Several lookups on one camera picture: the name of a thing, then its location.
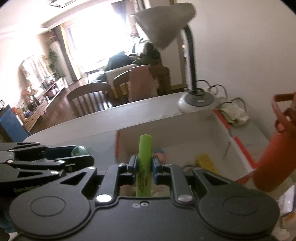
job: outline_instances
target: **lamp base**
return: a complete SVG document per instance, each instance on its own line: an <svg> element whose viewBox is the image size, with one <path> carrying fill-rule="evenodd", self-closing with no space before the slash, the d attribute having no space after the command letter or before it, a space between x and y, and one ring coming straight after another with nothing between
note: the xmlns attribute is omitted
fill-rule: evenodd
<svg viewBox="0 0 296 241"><path fill-rule="evenodd" d="M208 92L204 92L203 95L186 93L178 100L179 110L182 113L215 109L218 105L218 99Z"/></svg>

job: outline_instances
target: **ceiling vent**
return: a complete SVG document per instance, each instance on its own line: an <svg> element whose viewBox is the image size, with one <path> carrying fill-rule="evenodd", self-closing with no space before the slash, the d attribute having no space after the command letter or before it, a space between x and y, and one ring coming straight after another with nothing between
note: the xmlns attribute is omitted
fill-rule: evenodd
<svg viewBox="0 0 296 241"><path fill-rule="evenodd" d="M75 2L76 0L52 0L49 5L50 6L54 6L54 7L65 7L67 5L69 5L70 3Z"/></svg>

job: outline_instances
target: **desk lamp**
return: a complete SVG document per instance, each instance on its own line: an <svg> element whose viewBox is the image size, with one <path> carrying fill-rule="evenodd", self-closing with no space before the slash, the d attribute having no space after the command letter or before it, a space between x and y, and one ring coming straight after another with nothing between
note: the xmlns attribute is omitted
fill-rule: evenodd
<svg viewBox="0 0 296 241"><path fill-rule="evenodd" d="M171 6L158 6L145 9L135 14L135 20L142 28L154 46L159 50L165 49L183 29L188 41L189 67L191 71L192 89L178 101L182 112L193 112L208 109L214 102L214 96L197 88L194 44L191 30L187 25L195 16L195 9L191 3L179 3Z"/></svg>

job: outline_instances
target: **wooden chair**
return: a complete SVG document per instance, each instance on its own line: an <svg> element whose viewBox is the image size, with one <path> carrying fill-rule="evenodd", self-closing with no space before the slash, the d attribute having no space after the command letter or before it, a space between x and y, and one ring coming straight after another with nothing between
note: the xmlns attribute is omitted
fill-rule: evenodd
<svg viewBox="0 0 296 241"><path fill-rule="evenodd" d="M115 106L111 86L106 82L95 82L72 90L67 99L77 117L88 115Z"/></svg>
<svg viewBox="0 0 296 241"><path fill-rule="evenodd" d="M158 95L171 94L170 70L164 66L149 66L149 71L154 79L158 79ZM114 78L113 85L121 104L128 103L128 78L129 71L126 71Z"/></svg>

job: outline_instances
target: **pink cloth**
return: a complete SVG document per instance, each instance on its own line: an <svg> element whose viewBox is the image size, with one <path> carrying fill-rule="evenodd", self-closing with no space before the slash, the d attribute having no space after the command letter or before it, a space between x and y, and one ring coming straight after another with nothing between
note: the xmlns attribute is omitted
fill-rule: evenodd
<svg viewBox="0 0 296 241"><path fill-rule="evenodd" d="M131 68L129 72L129 102L149 99L157 96L157 79L153 79L149 65Z"/></svg>

